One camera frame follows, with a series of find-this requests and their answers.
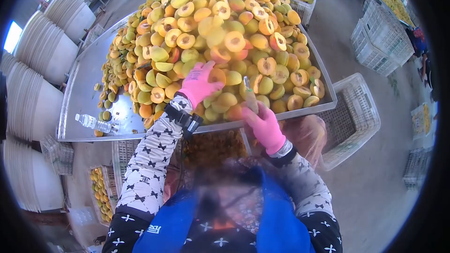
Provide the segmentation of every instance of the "blue vest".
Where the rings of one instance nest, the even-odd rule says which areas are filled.
[[[262,168],[264,207],[256,234],[256,250],[263,253],[315,253],[307,227],[294,215],[286,192]],[[136,241],[133,253],[179,252],[186,240],[198,204],[198,194],[181,190],[161,207],[148,229]]]

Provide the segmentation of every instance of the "person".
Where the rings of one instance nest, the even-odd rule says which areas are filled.
[[[169,110],[190,113],[223,88],[208,82],[214,64],[196,63]],[[329,189],[274,113],[262,102],[258,108],[256,115],[243,103],[242,116],[266,159],[253,166],[230,160],[163,204],[169,159],[183,136],[166,108],[128,163],[102,252],[342,252]]]

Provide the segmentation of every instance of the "pink work glove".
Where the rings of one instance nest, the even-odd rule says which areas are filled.
[[[208,82],[209,73],[214,65],[214,61],[209,61],[206,64],[200,62],[195,64],[178,91],[188,97],[194,110],[201,101],[212,93],[221,90],[225,85],[222,82]]]
[[[252,128],[255,138],[266,148],[266,153],[273,155],[284,145],[286,137],[281,133],[274,112],[264,103],[257,102],[258,115],[244,103],[242,118]]]

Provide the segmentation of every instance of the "stack of white basins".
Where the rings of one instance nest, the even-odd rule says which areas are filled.
[[[69,72],[77,52],[78,47],[64,31],[36,11],[22,31],[14,56],[48,82],[60,85],[65,82],[65,73]]]
[[[44,14],[59,26],[75,44],[86,35],[95,15],[84,0],[51,0]]]
[[[42,153],[7,137],[4,166],[20,208],[41,212],[64,206],[59,176],[53,172],[52,163],[45,161]]]
[[[63,93],[6,51],[0,70],[7,75],[8,132],[27,141],[54,135]]]

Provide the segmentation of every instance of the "water bottle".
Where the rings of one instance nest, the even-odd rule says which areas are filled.
[[[75,120],[81,123],[84,127],[92,128],[103,133],[109,133],[111,131],[111,125],[107,122],[96,120],[95,117],[90,115],[75,115]]]

